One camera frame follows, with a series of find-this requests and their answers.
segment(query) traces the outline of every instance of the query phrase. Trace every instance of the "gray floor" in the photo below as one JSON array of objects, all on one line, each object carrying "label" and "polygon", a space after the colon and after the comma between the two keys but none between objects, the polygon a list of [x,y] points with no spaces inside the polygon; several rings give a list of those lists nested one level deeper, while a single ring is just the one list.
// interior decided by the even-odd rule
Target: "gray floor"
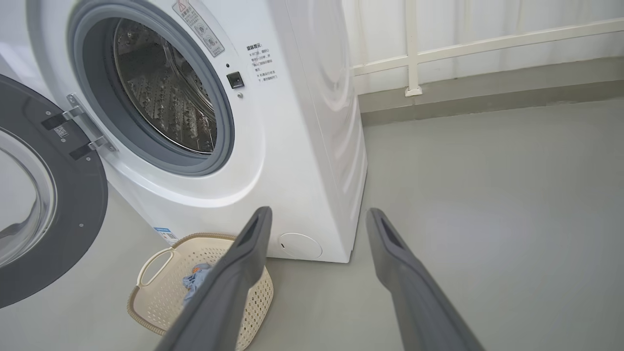
[{"label": "gray floor", "polygon": [[[383,209],[489,350],[619,350],[624,101],[365,129],[363,209]],[[6,350],[151,350],[125,311],[164,242],[115,192],[68,274],[0,310]],[[401,350],[359,226],[349,264],[270,259],[275,298],[249,350]]]}]

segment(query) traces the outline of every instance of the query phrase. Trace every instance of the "warning sticker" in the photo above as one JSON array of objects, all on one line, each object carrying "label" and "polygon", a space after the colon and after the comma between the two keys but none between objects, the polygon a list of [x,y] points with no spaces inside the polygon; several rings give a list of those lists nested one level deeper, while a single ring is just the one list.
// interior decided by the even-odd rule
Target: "warning sticker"
[{"label": "warning sticker", "polygon": [[262,46],[258,42],[247,46],[247,53],[249,53],[251,67],[258,82],[262,83],[277,79],[271,51],[267,47]]},{"label": "warning sticker", "polygon": [[208,27],[208,24],[199,16],[193,6],[188,3],[188,0],[177,0],[173,4],[173,10],[193,28],[193,32],[202,39],[203,44],[206,45],[212,57],[216,57],[225,50],[215,33],[212,32],[212,29]]},{"label": "warning sticker", "polygon": [[173,233],[171,233],[171,230],[169,230],[168,228],[154,227],[154,230],[156,230],[158,234],[160,234],[160,236],[165,239],[169,245],[173,245],[178,242],[178,238]]}]

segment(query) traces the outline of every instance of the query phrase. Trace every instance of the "railing post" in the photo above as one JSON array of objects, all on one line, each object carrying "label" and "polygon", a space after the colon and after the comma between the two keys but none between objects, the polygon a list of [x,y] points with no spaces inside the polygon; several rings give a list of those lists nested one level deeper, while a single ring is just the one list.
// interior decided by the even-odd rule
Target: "railing post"
[{"label": "railing post", "polygon": [[418,50],[416,32],[416,0],[405,0],[405,28],[407,34],[407,77],[408,87],[405,96],[422,94],[418,85]]}]

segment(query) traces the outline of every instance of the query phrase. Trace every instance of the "wall baseboard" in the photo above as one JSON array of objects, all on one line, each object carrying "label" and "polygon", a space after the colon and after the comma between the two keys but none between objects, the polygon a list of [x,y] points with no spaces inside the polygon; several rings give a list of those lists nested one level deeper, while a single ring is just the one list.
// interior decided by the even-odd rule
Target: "wall baseboard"
[{"label": "wall baseboard", "polygon": [[624,98],[624,57],[494,72],[405,89],[363,94],[364,126],[523,107]]}]

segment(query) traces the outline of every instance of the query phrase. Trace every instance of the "plastic laundry basket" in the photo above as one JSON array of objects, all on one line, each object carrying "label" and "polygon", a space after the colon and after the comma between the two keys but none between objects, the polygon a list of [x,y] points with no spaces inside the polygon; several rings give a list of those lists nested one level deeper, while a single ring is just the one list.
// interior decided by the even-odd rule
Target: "plastic laundry basket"
[{"label": "plastic laundry basket", "polygon": [[[212,266],[223,256],[235,236],[215,233],[189,235],[172,247],[157,252],[145,263],[128,300],[128,313],[145,328],[164,335],[182,311],[182,300],[187,294],[182,278],[191,274],[193,266],[208,263]],[[158,257],[168,254],[169,258],[158,272],[143,282],[147,267]],[[273,300],[273,282],[264,268],[262,277],[247,295],[245,314],[241,322],[236,350],[247,348],[258,332],[266,311]]]}]

